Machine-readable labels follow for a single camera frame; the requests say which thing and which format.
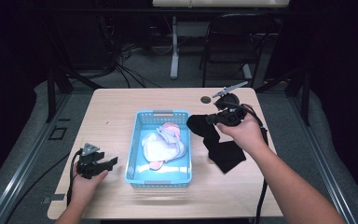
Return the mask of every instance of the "white desk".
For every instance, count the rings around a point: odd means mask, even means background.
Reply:
[[[290,0],[153,0],[154,7],[288,7]],[[177,20],[172,20],[171,79],[178,78]]]
[[[118,157],[108,177],[97,188],[83,218],[91,219],[157,219],[157,218],[220,218],[255,217],[263,176],[255,161],[246,154],[246,161],[223,174],[208,159],[202,138],[191,134],[193,178],[183,192],[165,194],[140,193],[125,182],[124,174],[131,145],[132,127],[139,110],[184,109],[190,115],[217,112],[213,103],[203,104],[202,96],[212,96],[217,88],[183,89],[112,89],[94,92],[83,119],[70,159],[63,170],[56,194],[66,194],[72,157],[85,143],[105,152],[108,161]],[[265,123],[255,91],[236,89],[242,103],[253,109]],[[221,141],[230,137],[220,133]],[[269,145],[275,151],[268,133]],[[63,201],[51,202],[48,217],[56,219],[66,208]],[[262,217],[281,217],[272,193],[268,189],[261,211]]]

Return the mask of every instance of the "basket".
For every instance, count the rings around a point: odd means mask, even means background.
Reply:
[[[125,180],[134,188],[186,188],[192,177],[190,130],[186,122],[189,114],[185,110],[138,111],[132,131],[130,153]],[[176,123],[181,132],[181,141],[186,154],[178,159],[164,162],[159,170],[150,170],[141,144],[142,139],[166,122]]]

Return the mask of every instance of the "human arm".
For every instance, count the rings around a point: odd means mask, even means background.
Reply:
[[[241,124],[216,124],[255,160],[288,223],[345,223],[335,207],[264,142],[257,121],[246,115]]]
[[[76,165],[74,166],[73,172],[75,178],[72,188],[71,202],[57,219],[57,224],[79,223],[87,204],[91,201],[94,192],[97,189],[97,186],[108,174],[108,171],[105,170],[94,176],[92,179],[86,179],[76,174]]]

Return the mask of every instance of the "white cloth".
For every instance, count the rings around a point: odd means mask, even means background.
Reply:
[[[174,131],[163,127],[142,139],[144,154],[148,161],[170,161],[186,154],[185,145]]]

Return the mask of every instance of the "hand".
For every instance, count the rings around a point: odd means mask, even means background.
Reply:
[[[74,183],[72,187],[71,203],[76,203],[81,206],[86,206],[92,199],[97,186],[108,175],[108,171],[102,171],[100,174],[94,176],[92,179],[86,179],[80,176],[76,171],[77,163],[74,165]]]
[[[266,144],[257,120],[249,113],[245,116],[243,121],[235,127],[229,127],[222,123],[217,123],[216,127],[222,133],[231,136],[237,145],[247,152],[254,148],[260,148]]]

